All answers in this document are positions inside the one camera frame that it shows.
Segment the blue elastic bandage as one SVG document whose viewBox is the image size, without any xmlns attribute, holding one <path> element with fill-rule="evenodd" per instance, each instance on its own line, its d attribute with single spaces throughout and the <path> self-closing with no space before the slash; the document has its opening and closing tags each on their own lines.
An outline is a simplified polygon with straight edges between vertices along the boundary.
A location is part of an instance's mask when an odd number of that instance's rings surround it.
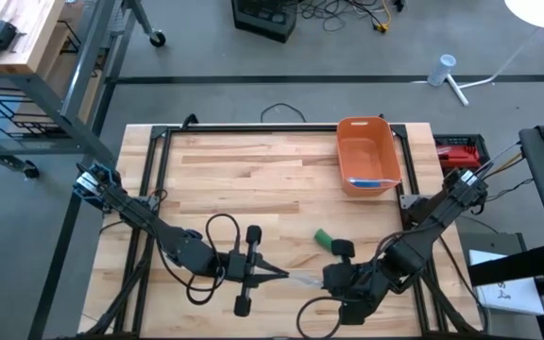
<svg viewBox="0 0 544 340">
<path fill-rule="evenodd" d="M 391 179 L 349 178 L 348 183 L 357 188 L 381 188 L 393 183 Z"/>
</svg>

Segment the red black tool case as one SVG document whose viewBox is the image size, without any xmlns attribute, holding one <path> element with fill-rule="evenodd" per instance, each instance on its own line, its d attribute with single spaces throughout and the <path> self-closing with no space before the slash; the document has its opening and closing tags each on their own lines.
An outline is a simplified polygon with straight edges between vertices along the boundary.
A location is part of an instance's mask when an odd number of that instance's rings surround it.
<svg viewBox="0 0 544 340">
<path fill-rule="evenodd" d="M 453 168 L 477 170 L 490 159 L 481 134 L 435 134 L 433 139 L 444 174 Z"/>
</svg>

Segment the white cylindrical cup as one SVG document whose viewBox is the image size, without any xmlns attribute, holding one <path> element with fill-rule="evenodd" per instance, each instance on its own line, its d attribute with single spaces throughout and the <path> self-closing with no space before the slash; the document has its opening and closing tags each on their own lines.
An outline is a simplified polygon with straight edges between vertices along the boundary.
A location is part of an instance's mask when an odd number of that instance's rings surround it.
<svg viewBox="0 0 544 340">
<path fill-rule="evenodd" d="M 443 54 L 439 57 L 435 67 L 427 77 L 427 83 L 431 86 L 438 87 L 444 83 L 451 73 L 452 68 L 456 65 L 456 58 L 451 54 Z"/>
</svg>

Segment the wooden workbench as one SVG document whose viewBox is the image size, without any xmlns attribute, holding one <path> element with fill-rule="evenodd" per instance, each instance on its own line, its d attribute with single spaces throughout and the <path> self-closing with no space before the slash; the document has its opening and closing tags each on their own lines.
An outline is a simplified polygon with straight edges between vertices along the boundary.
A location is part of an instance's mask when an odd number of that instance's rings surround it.
<svg viewBox="0 0 544 340">
<path fill-rule="evenodd" d="M 0 165 L 33 179 L 28 155 L 86 154 L 114 165 L 99 139 L 103 113 L 95 109 L 114 51 L 111 18 L 124 13 L 122 0 L 0 0 L 0 20 L 25 35 L 0 55 L 0 86 L 21 90 L 68 135 L 66 139 L 0 139 Z"/>
</svg>

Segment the black flat bar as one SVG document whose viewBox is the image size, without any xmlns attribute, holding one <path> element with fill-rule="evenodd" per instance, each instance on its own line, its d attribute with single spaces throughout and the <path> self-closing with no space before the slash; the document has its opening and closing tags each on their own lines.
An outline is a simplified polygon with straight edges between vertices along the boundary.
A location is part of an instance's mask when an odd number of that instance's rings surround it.
<svg viewBox="0 0 544 340">
<path fill-rule="evenodd" d="M 471 265 L 468 273 L 473 286 L 544 276 L 544 246 Z"/>
</svg>

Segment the white round side table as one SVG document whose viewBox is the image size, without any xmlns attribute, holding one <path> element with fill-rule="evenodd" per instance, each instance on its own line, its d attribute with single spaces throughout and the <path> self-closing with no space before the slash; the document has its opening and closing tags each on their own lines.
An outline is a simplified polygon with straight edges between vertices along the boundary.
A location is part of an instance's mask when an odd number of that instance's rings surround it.
<svg viewBox="0 0 544 340">
<path fill-rule="evenodd" d="M 533 26 L 534 29 L 530 35 L 515 49 L 511 56 L 491 76 L 474 82 L 458 84 L 452 74 L 448 75 L 448 78 L 444 82 L 449 83 L 453 92 L 464 107 L 467 107 L 469 102 L 463 93 L 463 90 L 494 82 L 495 79 L 501 75 L 514 61 L 514 59 L 531 43 L 531 41 L 536 37 L 537 33 L 541 29 L 544 29 L 544 0 L 503 0 L 503 2 L 514 16 L 519 18 L 522 22 Z M 425 80 L 416 80 L 414 81 L 414 84 L 428 84 L 427 78 Z"/>
</svg>

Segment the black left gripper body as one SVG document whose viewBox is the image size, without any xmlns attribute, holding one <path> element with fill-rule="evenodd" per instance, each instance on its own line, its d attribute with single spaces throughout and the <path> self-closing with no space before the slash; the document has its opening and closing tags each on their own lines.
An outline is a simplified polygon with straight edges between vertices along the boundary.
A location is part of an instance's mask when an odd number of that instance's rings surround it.
<svg viewBox="0 0 544 340">
<path fill-rule="evenodd" d="M 240 294 L 235 298 L 233 312 L 236 316 L 249 316 L 251 309 L 250 290 L 254 287 L 254 270 L 257 262 L 257 248 L 262 240 L 262 229 L 251 225 L 246 231 L 246 254 L 233 250 L 229 255 L 227 278 L 242 284 Z"/>
</svg>

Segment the grey caster wheel leg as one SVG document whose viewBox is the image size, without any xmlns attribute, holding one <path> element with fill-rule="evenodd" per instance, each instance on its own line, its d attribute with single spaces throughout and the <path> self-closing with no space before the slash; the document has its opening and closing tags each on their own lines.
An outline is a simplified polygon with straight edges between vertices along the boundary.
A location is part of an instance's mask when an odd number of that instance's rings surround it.
<svg viewBox="0 0 544 340">
<path fill-rule="evenodd" d="M 150 23 L 144 8 L 144 0 L 124 0 L 128 8 L 133 12 L 136 20 L 141 25 L 144 34 L 149 38 L 154 47 L 162 47 L 166 43 L 166 38 L 160 30 L 155 30 Z"/>
</svg>

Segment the green elastic bandage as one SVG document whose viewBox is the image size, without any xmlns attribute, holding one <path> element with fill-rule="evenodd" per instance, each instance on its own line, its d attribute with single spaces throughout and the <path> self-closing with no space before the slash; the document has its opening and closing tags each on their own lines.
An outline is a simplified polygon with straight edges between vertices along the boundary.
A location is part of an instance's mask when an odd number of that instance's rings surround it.
<svg viewBox="0 0 544 340">
<path fill-rule="evenodd" d="M 318 229 L 314 233 L 315 242 L 326 251 L 332 252 L 333 238 L 323 229 Z"/>
</svg>

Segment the white paper sheet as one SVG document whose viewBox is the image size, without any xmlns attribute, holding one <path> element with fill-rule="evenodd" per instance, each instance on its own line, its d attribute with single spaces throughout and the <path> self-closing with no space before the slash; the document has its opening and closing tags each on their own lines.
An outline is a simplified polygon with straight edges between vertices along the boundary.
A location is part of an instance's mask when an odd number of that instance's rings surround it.
<svg viewBox="0 0 544 340">
<path fill-rule="evenodd" d="M 486 308 L 527 315 L 544 315 L 541 297 L 532 278 L 476 285 L 475 292 Z"/>
</svg>

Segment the orange plastic bin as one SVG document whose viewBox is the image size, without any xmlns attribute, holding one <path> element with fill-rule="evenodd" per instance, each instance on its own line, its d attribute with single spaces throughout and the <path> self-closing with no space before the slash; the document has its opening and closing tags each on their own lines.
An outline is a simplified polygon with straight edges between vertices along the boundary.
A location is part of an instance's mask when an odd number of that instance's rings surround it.
<svg viewBox="0 0 544 340">
<path fill-rule="evenodd" d="M 380 196 L 391 188 L 356 189 L 343 185 L 348 177 L 401 181 L 400 162 L 390 125 L 381 117 L 342 119 L 336 130 L 341 184 L 348 196 Z"/>
</svg>

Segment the black aluminium rig frame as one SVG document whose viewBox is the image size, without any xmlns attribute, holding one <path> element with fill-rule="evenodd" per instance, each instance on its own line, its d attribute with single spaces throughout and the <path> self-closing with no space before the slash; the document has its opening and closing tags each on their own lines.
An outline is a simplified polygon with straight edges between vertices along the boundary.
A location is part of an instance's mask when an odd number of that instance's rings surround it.
<svg viewBox="0 0 544 340">
<path fill-rule="evenodd" d="M 386 235 L 400 229 L 397 194 L 354 197 L 342 189 L 335 131 L 322 124 L 192 126 L 130 125 L 116 164 L 124 188 L 134 196 L 166 192 L 161 218 L 174 226 L 204 231 L 207 220 L 228 213 L 241 232 L 263 231 L 263 256 L 291 273 L 320 278 L 333 256 L 314 240 L 323 229 L 350 240 L 356 261 L 369 260 Z M 215 244 L 231 249 L 234 228 L 226 218 L 211 223 Z M 189 273 L 153 256 L 145 286 L 129 295 L 119 327 L 149 337 L 406 337 L 421 326 L 416 293 L 387 296 L 361 326 L 338 326 L 338 305 L 323 290 L 296 280 L 275 280 L 251 294 L 252 309 L 238 317 L 233 305 L 240 287 L 223 284 L 211 300 L 194 305 L 179 280 Z"/>
</svg>

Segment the clear plastic bag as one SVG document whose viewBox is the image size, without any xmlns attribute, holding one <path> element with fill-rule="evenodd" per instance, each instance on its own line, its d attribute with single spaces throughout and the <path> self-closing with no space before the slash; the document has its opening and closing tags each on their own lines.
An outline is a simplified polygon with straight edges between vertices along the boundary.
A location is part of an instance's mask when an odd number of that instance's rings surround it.
<svg viewBox="0 0 544 340">
<path fill-rule="evenodd" d="M 391 188 L 400 184 L 400 180 L 390 178 L 358 178 L 348 177 L 343 180 L 343 185 L 356 189 L 381 189 Z"/>
<path fill-rule="evenodd" d="M 306 286 L 313 287 L 315 289 L 322 289 L 324 286 L 322 280 L 306 274 L 290 273 L 288 278 L 290 280 L 298 281 Z"/>
</svg>

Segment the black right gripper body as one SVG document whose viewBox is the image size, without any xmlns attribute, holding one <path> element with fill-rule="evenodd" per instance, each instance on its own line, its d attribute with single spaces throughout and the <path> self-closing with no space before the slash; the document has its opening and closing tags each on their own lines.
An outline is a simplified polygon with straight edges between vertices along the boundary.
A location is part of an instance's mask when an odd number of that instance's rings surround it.
<svg viewBox="0 0 544 340">
<path fill-rule="evenodd" d="M 349 240 L 332 240 L 331 253 L 339 256 L 340 262 L 323 267 L 323 288 L 332 298 L 340 301 L 338 312 L 341 325 L 363 325 L 380 305 L 372 286 L 372 266 L 351 262 L 355 248 Z"/>
</svg>

